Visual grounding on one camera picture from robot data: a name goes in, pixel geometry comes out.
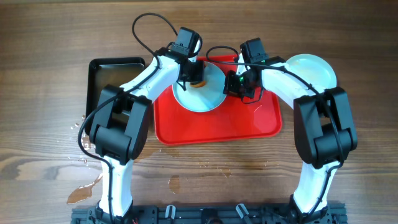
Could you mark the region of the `red plastic tray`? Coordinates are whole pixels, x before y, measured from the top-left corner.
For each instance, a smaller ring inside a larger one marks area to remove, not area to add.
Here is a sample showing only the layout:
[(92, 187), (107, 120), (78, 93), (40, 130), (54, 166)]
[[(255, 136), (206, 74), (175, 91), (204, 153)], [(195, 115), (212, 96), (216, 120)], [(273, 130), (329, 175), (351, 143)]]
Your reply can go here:
[(269, 91), (249, 105), (227, 96), (214, 110), (196, 113), (177, 102), (170, 86), (154, 102), (154, 126), (163, 144), (199, 144), (274, 136), (282, 116), (278, 97)]

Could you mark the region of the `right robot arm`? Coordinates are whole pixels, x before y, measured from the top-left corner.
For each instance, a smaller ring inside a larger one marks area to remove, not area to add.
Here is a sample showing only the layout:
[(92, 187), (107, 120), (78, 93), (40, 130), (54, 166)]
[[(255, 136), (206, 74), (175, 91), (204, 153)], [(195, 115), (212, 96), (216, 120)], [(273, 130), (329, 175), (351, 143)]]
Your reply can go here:
[(294, 111), (295, 147), (303, 166), (291, 211), (303, 222), (325, 216), (333, 176), (358, 145), (347, 92), (326, 62), (240, 63), (226, 76), (227, 93), (244, 96), (256, 88), (277, 95)]

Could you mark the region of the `green orange sponge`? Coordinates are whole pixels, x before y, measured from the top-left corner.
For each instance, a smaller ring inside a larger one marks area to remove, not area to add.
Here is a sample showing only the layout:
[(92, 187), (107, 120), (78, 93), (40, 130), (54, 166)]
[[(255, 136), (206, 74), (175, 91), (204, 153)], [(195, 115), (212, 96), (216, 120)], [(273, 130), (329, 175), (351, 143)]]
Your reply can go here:
[(206, 85), (206, 81), (205, 80), (203, 80), (203, 81), (201, 81), (201, 82), (195, 82), (195, 83), (190, 83), (190, 86), (192, 87), (192, 88), (201, 88), (201, 87), (204, 87)]

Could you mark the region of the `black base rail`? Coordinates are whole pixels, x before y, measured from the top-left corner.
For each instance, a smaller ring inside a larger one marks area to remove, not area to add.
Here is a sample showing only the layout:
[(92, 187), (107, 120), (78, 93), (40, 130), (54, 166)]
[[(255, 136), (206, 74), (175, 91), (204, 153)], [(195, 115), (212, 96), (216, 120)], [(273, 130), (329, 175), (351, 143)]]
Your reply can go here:
[[(127, 218), (114, 218), (115, 223), (299, 223), (298, 214), (287, 203), (262, 206), (239, 204), (214, 207), (133, 206)], [(345, 204), (329, 203), (326, 212), (307, 223), (348, 223)], [(109, 215), (99, 208), (72, 210), (70, 223), (110, 223)]]

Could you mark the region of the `black water tray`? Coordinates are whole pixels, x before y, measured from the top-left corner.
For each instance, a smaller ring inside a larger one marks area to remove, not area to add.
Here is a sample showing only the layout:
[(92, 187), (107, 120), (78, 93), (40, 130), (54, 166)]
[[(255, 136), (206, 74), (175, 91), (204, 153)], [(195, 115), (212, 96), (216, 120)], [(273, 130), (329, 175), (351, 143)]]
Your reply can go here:
[[(86, 115), (98, 106), (102, 89), (106, 85), (119, 87), (137, 77), (145, 69), (145, 61), (141, 57), (96, 58), (89, 63), (88, 89), (86, 98)], [(135, 97), (132, 95), (122, 99), (113, 108), (109, 127), (121, 133), (125, 132)]]

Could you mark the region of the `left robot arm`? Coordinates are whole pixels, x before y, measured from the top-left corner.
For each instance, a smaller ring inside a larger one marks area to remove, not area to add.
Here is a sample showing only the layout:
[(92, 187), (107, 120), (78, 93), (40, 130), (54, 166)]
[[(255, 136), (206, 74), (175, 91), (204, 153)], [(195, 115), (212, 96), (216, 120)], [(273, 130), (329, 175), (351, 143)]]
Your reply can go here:
[(85, 131), (96, 146), (103, 168), (103, 196), (96, 218), (103, 223), (132, 221), (131, 175), (134, 160), (144, 148), (149, 129), (150, 108), (173, 83), (188, 77), (203, 77), (205, 63), (186, 59), (178, 63), (158, 56), (138, 76), (123, 85), (105, 85), (98, 105), (86, 115)]

